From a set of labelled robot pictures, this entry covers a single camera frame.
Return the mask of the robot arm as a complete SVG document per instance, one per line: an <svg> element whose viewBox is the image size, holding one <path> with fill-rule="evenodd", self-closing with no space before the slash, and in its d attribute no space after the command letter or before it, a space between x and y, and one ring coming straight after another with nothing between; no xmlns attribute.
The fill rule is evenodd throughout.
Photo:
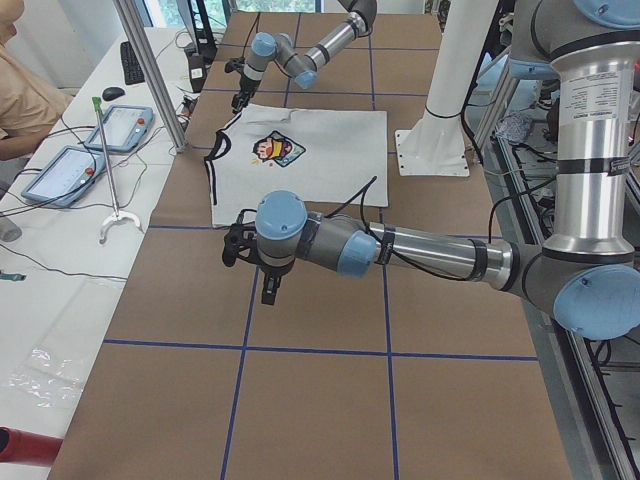
<svg viewBox="0 0 640 480"><path fill-rule="evenodd" d="M248 106L271 63L278 65L300 88L308 89L316 82L320 69L338 53L372 33L378 12L375 0L342 1L340 5L347 16L304 53L298 52L290 37L283 33L256 33L248 53L225 65L227 73L240 74L239 91L231 102L232 112L238 114Z"/></svg>
<svg viewBox="0 0 640 480"><path fill-rule="evenodd" d="M296 259L359 277L372 264L406 263L454 281L483 281L520 296L591 340L639 323L639 274L622 234L633 71L635 1L519 1L512 58L560 78L554 230L540 246L456 239L306 209L290 192L268 194L251 237L273 303Z"/></svg>

